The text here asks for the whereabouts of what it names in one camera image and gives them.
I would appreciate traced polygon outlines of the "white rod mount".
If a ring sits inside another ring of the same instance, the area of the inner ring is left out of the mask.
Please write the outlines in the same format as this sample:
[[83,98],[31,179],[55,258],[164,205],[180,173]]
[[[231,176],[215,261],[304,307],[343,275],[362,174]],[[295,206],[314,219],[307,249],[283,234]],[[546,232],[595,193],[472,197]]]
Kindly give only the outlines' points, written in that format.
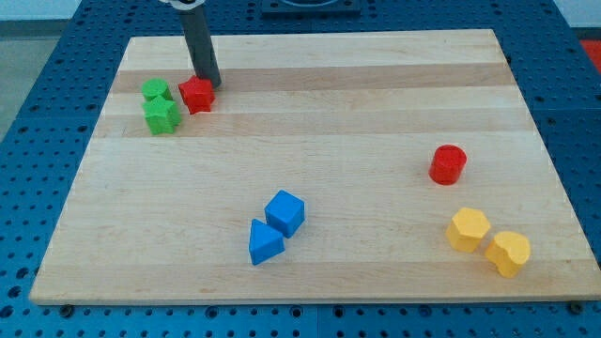
[[192,10],[199,6],[203,6],[206,0],[159,0],[160,2],[170,5],[176,10]]

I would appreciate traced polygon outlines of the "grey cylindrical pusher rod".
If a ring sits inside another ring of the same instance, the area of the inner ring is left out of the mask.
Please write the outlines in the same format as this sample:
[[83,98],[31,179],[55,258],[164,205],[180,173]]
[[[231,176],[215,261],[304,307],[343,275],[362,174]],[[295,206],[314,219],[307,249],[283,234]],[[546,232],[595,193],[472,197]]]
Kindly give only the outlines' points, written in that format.
[[210,80],[214,88],[222,84],[208,21],[203,4],[177,4],[177,12],[183,29],[195,75]]

